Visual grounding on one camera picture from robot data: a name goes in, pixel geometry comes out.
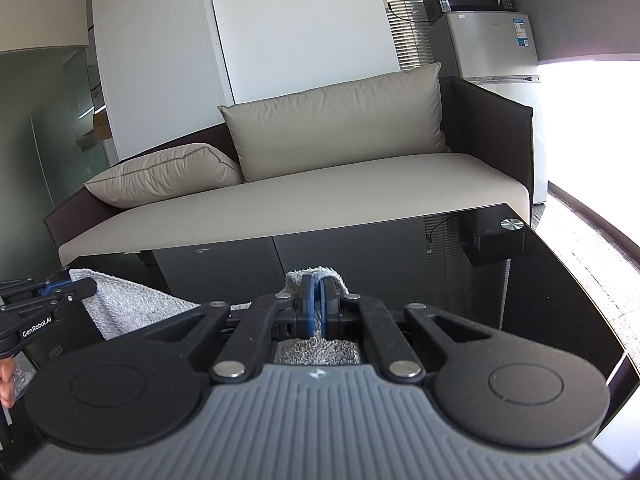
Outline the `person left hand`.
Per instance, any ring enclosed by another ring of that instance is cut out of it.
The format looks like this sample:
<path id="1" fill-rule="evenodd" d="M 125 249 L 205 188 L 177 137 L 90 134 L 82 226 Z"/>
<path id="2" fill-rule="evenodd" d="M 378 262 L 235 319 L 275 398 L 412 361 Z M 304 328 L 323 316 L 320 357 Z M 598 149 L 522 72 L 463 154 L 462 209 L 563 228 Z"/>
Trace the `person left hand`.
<path id="1" fill-rule="evenodd" d="M 4 408 L 12 408 L 15 403 L 15 370 L 14 359 L 0 361 L 0 400 Z"/>

